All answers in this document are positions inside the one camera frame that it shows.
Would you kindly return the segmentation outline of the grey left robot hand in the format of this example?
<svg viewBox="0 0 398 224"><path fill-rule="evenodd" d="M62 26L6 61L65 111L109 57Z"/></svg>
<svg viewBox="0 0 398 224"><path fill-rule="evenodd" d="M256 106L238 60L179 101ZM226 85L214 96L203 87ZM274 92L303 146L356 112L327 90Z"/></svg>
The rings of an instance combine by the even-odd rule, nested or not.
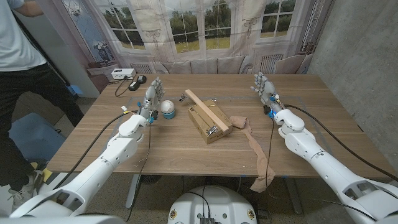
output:
<svg viewBox="0 0 398 224"><path fill-rule="evenodd" d="M162 80L157 77L147 88L144 102L141 104L140 115L149 119L154 111L157 111L165 95Z"/></svg>

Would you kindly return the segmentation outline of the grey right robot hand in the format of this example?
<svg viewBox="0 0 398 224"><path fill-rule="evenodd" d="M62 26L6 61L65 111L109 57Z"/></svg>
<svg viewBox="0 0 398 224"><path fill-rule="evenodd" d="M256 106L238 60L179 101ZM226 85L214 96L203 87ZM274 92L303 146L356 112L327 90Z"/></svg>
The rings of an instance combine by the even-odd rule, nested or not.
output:
<svg viewBox="0 0 398 224"><path fill-rule="evenodd" d="M274 84L262 72L254 74L254 84L255 86L252 86L251 90L259 95L267 114L272 113L275 115L285 109Z"/></svg>

